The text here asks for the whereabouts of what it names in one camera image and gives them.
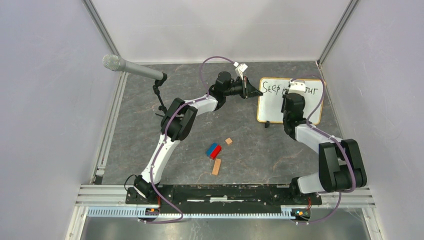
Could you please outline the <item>white whiteboard wooden frame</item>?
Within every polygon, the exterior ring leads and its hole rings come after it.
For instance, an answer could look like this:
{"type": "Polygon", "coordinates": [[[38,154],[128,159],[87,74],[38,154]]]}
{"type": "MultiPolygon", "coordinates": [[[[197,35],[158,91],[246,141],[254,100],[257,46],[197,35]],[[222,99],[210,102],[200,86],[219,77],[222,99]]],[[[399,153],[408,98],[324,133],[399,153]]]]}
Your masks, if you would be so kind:
{"type": "MultiPolygon", "coordinates": [[[[304,79],[306,90],[303,117],[311,115],[309,121],[318,125],[321,121],[324,101],[321,99],[325,84],[319,79],[304,79]]],[[[289,78],[263,77],[259,82],[259,90],[263,93],[258,98],[256,119],[261,123],[281,124],[283,122],[283,95],[289,89],[289,78]]]]}

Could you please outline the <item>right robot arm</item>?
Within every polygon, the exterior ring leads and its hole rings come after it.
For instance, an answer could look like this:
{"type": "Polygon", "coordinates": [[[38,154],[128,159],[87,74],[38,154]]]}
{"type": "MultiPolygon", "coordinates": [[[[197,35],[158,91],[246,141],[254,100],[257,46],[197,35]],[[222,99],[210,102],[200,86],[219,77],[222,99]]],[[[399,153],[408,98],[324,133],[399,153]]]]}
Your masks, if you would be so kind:
{"type": "Polygon", "coordinates": [[[284,132],[318,154],[318,171],[295,177],[289,184],[289,199],[302,204],[311,193],[352,192],[367,184],[359,144],[354,139],[340,139],[316,128],[304,117],[305,98],[299,93],[283,97],[284,132]]]}

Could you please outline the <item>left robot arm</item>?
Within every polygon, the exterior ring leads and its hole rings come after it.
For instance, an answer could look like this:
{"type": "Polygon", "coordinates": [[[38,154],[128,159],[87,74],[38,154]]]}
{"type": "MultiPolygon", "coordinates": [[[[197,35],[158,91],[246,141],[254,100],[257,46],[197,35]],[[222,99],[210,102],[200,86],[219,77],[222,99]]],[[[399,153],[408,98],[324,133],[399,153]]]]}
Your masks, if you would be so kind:
{"type": "Polygon", "coordinates": [[[161,182],[164,168],[173,151],[187,138],[197,116],[220,109],[228,96],[248,99],[262,95],[246,76],[234,79],[229,72],[222,71],[205,95],[191,100],[175,98],[160,123],[157,147],[145,169],[135,178],[133,185],[139,199],[145,204],[156,200],[157,190],[154,187],[161,182]]]}

